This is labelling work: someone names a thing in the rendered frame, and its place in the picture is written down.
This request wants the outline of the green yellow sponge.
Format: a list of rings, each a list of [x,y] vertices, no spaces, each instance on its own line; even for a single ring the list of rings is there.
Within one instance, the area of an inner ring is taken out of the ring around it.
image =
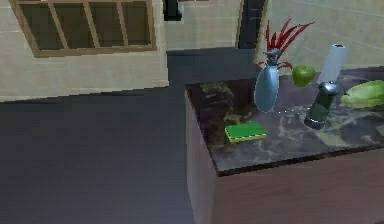
[[[225,134],[231,143],[266,137],[266,131],[258,122],[248,122],[225,127]]]

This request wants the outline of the blue spray bottle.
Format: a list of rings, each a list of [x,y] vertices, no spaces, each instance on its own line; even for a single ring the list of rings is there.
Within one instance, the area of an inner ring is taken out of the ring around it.
[[[266,51],[265,55],[269,56],[269,59],[257,77],[254,90],[254,103],[260,111],[268,113],[275,105],[279,90],[277,57],[280,55],[280,50],[274,48]]]

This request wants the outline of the green apple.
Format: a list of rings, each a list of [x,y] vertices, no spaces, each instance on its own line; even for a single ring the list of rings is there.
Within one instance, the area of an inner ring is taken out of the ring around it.
[[[314,79],[315,75],[314,68],[308,65],[297,65],[292,70],[293,82],[298,87],[305,87]]]

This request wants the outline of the brown marble top counter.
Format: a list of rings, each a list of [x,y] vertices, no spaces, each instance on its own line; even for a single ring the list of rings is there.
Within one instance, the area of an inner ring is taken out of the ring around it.
[[[335,102],[304,124],[317,95],[280,79],[270,113],[253,79],[189,84],[187,186],[195,224],[384,224],[384,106]],[[231,143],[225,127],[258,122],[266,137]]]

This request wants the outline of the red leafed house plant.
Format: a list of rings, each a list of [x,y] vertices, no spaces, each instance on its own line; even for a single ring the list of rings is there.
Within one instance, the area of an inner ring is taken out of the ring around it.
[[[280,32],[274,32],[273,34],[270,34],[270,22],[267,22],[265,32],[263,33],[263,38],[266,42],[266,50],[278,49],[280,51],[278,58],[282,56],[299,34],[312,25],[312,22],[310,22],[289,27],[290,22],[291,19],[288,19],[283,24]]]

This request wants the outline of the dark green pepper mill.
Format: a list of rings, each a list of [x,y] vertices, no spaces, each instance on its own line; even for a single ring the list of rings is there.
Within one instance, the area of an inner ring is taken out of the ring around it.
[[[304,124],[315,130],[324,127],[334,98],[340,92],[340,86],[335,81],[322,82],[318,89],[317,97],[304,119]]]

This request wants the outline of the brown framed window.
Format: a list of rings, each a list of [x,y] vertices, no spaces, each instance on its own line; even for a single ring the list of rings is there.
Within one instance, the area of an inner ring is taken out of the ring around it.
[[[151,0],[8,0],[36,58],[156,49]]]

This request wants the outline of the white paper towel roll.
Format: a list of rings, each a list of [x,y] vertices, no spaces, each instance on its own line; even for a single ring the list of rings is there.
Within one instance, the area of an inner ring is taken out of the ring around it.
[[[317,83],[336,82],[348,54],[348,47],[342,44],[333,44],[322,66]]]

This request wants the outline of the green lettuce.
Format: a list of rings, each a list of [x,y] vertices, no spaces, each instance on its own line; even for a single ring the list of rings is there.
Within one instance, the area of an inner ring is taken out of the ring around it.
[[[384,104],[384,81],[368,81],[351,87],[341,97],[341,102],[350,108],[369,108]]]

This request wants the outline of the black wall fixture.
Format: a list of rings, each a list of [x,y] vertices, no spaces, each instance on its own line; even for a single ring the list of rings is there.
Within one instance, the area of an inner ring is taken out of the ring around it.
[[[180,21],[182,13],[179,10],[178,0],[163,0],[163,15],[165,21]]]

